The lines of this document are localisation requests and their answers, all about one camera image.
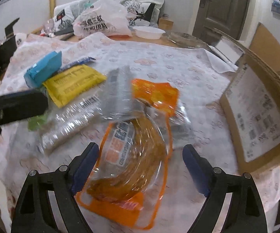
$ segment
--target clear plastic packaging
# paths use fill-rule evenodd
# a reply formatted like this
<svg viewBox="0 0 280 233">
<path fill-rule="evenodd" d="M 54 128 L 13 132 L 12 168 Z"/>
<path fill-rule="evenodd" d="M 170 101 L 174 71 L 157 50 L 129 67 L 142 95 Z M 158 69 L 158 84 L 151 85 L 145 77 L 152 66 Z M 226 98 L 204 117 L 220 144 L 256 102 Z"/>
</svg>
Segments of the clear plastic packaging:
<svg viewBox="0 0 280 233">
<path fill-rule="evenodd" d="M 167 123 L 165 122 L 165 114 L 155 108 L 148 108 L 147 114 L 156 123 L 165 143 L 168 144 L 169 135 Z M 180 100 L 178 100 L 174 116 L 169 117 L 169 125 L 172 135 L 172 147 L 174 150 L 183 149 L 185 145 L 192 143 L 192 139 L 194 138 L 192 124 L 187 116 L 186 109 Z"/>
<path fill-rule="evenodd" d="M 99 105 L 98 93 L 92 89 L 81 94 L 64 108 L 52 110 L 47 124 L 40 129 L 37 149 L 41 153 L 49 155 L 57 146 L 81 129 L 91 123 L 96 123 Z"/>
<path fill-rule="evenodd" d="M 77 202 L 122 225 L 153 226 L 167 181 L 166 144 L 144 113 L 111 123 L 100 158 Z"/>
<path fill-rule="evenodd" d="M 132 74 L 129 66 L 112 70 L 107 75 L 105 86 L 100 94 L 99 113 L 105 120 L 124 121 L 132 118 L 139 104 L 133 97 Z"/>
</svg>

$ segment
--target open cardboard box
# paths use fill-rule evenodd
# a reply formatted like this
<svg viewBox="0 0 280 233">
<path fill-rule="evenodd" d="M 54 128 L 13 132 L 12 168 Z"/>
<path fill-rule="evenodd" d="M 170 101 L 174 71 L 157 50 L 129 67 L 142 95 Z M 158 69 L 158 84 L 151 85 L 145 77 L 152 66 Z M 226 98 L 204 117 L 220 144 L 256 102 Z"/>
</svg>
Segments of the open cardboard box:
<svg viewBox="0 0 280 233">
<path fill-rule="evenodd" d="M 229 123 L 238 169 L 262 172 L 280 165 L 280 77 L 254 52 L 225 33 L 244 52 L 220 104 Z"/>
</svg>

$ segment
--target brown door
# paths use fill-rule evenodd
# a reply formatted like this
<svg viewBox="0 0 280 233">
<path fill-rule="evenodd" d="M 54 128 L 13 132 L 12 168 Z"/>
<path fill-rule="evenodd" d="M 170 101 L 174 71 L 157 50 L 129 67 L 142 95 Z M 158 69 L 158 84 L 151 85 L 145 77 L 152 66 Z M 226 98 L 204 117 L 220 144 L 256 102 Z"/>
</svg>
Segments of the brown door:
<svg viewBox="0 0 280 233">
<path fill-rule="evenodd" d="M 249 0 L 200 0 L 193 35 L 213 44 L 220 35 L 211 29 L 217 28 L 235 39 L 239 39 Z"/>
</svg>

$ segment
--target white plastic bowl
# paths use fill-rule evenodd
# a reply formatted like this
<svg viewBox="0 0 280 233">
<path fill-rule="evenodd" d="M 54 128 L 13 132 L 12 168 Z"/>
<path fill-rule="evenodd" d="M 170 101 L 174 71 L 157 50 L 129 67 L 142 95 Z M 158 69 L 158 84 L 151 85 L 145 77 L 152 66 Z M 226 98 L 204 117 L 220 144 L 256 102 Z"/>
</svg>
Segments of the white plastic bowl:
<svg viewBox="0 0 280 233">
<path fill-rule="evenodd" d="M 164 30 L 149 27 L 149 26 L 134 26 L 136 36 L 146 39 L 160 39 L 161 35 L 165 33 Z"/>
</svg>

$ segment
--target blue gripper pad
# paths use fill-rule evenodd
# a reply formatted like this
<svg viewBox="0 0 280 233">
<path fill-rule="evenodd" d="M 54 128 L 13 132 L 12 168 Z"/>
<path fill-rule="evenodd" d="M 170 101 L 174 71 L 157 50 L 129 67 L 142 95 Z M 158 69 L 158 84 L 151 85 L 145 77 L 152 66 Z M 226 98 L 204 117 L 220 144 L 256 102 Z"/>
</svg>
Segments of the blue gripper pad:
<svg viewBox="0 0 280 233">
<path fill-rule="evenodd" d="M 72 183 L 70 188 L 72 195 L 82 191 L 98 157 L 99 146 L 96 143 L 90 143 L 82 155 L 77 156 L 72 160 L 69 165 L 71 168 L 69 171 L 69 177 Z"/>
<path fill-rule="evenodd" d="M 209 197 L 213 168 L 208 160 L 200 157 L 191 144 L 184 146 L 182 157 L 198 192 Z"/>
</svg>

